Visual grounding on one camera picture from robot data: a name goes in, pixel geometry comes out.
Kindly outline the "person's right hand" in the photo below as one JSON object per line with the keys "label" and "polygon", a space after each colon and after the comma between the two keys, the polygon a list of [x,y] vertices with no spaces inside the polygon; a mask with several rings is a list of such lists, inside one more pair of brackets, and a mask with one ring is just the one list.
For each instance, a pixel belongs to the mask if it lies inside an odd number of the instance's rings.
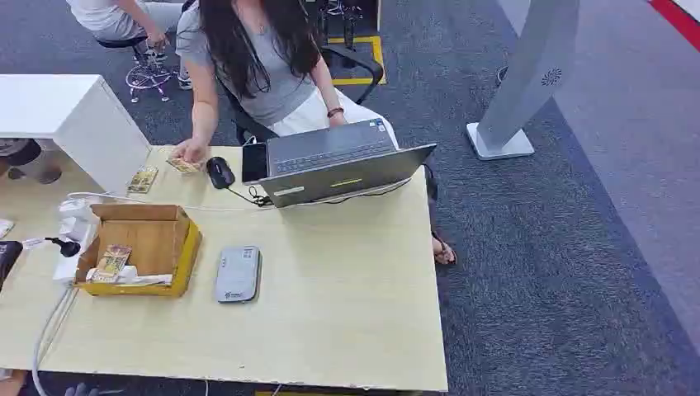
{"label": "person's right hand", "polygon": [[209,141],[200,138],[183,140],[171,151],[169,157],[192,164],[205,163],[209,157]]}

